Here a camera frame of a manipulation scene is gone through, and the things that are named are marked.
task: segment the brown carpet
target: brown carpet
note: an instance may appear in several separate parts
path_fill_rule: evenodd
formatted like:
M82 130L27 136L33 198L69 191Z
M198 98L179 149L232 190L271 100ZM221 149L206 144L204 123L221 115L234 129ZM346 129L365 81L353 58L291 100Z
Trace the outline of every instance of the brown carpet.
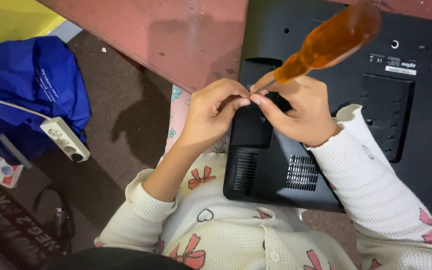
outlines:
M171 83L146 70L138 71L108 44L87 31L68 43L75 54L91 104L86 126L88 161L74 164L61 150L47 151L25 169L10 192L30 209L36 194L57 183L69 194L76 223L74 251L93 246L124 201L124 188L141 170L155 168L164 153ZM43 197L37 218L44 222L59 205L54 194ZM303 213L310 228L338 240L358 265L354 230L345 214Z

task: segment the white cardigan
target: white cardigan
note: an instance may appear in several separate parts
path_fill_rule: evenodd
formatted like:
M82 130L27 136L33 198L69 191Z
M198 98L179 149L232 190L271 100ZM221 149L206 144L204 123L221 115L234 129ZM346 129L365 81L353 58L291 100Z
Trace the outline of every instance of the white cardigan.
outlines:
M395 175L360 106L341 109L335 121L343 131L308 149L353 221L362 269L432 270L431 214ZM226 199L226 157L198 157L170 203L142 188L153 170L140 172L96 246L161 253L194 269L356 269L336 240L308 230L294 208Z

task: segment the screwdriver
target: screwdriver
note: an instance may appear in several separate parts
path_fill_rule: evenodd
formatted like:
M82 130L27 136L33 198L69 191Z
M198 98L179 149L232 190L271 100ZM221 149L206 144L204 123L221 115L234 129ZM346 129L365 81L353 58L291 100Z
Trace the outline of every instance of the screwdriver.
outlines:
M258 89L259 94L274 83L286 84L313 69L332 67L379 32L381 12L374 0L360 0L315 28L303 41L301 49L274 71L274 79Z

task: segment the hand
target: hand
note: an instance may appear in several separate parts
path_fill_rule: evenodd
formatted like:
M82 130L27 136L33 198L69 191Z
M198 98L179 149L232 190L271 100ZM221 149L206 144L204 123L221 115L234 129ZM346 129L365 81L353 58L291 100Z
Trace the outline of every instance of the hand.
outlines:
M251 93L273 79L274 71L267 73L251 87ZM300 76L286 84L274 83L265 90L261 92L262 95L251 95L250 99L258 104L267 120L282 135L311 147L317 147L341 131L329 112L325 83L308 76ZM278 92L293 109L283 113L264 96L267 91Z
M191 95L184 129L175 144L198 155L213 145L229 129L236 111L250 104L248 90L240 83L221 79Z

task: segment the power strip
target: power strip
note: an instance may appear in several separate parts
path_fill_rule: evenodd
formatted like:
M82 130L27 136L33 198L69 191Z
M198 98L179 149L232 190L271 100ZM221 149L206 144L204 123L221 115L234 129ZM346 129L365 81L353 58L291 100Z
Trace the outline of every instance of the power strip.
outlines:
M72 161L87 161L91 154L61 117L44 120L39 126Z

